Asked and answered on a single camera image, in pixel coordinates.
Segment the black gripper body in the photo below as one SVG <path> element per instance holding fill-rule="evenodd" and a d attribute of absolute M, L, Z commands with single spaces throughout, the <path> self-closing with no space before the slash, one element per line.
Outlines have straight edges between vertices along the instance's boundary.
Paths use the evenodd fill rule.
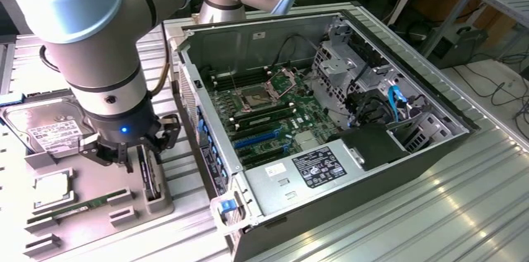
<path fill-rule="evenodd" d="M 95 144 L 100 150 L 116 151 L 119 146 L 139 144 L 147 145 L 155 151 L 161 150 L 157 133 L 162 124 L 154 113 L 150 94 L 125 113 L 110 116 L 87 113 L 87 116 L 99 134 Z"/>

